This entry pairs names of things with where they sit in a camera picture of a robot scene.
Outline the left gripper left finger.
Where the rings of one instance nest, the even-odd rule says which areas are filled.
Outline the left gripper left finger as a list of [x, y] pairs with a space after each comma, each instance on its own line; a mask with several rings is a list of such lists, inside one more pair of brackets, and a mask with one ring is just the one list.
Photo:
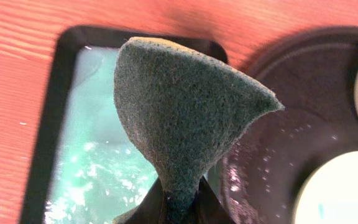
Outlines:
[[112, 224], [168, 224], [167, 196], [159, 178], [143, 201], [133, 209], [116, 217]]

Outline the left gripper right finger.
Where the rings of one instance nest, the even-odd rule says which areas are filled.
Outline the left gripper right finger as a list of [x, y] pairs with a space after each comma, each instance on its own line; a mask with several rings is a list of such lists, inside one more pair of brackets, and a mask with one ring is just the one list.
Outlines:
[[236, 224], [225, 211], [204, 177], [200, 179], [199, 188], [192, 204], [192, 213], [195, 224]]

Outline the green scrub sponge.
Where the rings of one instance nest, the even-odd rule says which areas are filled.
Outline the green scrub sponge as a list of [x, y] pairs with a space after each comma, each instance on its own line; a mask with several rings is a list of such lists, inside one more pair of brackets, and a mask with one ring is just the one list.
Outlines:
[[283, 109], [257, 80], [151, 37], [133, 37], [121, 47], [114, 104], [127, 137], [157, 171], [168, 223], [194, 223], [200, 179], [254, 121]]

